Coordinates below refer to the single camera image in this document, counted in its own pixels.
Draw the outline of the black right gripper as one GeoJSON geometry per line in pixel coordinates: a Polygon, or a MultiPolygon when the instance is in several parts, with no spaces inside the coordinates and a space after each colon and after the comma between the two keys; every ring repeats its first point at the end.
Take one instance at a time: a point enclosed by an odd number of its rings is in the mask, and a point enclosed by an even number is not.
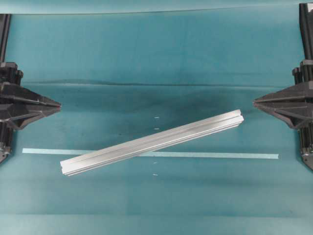
{"type": "Polygon", "coordinates": [[[254,100],[254,107],[285,122],[291,129],[300,129],[313,121],[313,106],[305,104],[259,104],[265,102],[305,101],[313,98],[313,61],[303,60],[292,70],[295,85],[254,100]]]}

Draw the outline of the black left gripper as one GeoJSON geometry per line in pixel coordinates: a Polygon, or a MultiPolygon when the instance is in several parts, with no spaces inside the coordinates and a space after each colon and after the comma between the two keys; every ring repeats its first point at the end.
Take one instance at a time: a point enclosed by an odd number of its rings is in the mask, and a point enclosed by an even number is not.
{"type": "Polygon", "coordinates": [[[61,103],[20,86],[23,72],[14,62],[0,64],[0,127],[24,127],[61,110],[61,103]],[[23,103],[44,106],[23,106],[23,103]]]}

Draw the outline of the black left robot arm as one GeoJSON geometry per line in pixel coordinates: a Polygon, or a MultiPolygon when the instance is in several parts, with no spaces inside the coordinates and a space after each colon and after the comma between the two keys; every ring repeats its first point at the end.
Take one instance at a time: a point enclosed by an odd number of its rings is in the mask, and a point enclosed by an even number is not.
{"type": "Polygon", "coordinates": [[[12,153],[14,132],[61,110],[61,103],[21,86],[23,72],[5,62],[10,14],[0,15],[0,161],[12,153]]]}

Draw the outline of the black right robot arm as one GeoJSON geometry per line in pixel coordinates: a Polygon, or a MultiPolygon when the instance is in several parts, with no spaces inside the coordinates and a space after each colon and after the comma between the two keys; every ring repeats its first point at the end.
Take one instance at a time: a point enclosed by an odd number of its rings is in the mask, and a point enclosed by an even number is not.
{"type": "Polygon", "coordinates": [[[299,4],[305,59],[292,70],[295,85],[254,100],[257,109],[297,130],[302,162],[313,168],[313,4],[299,4]]]}

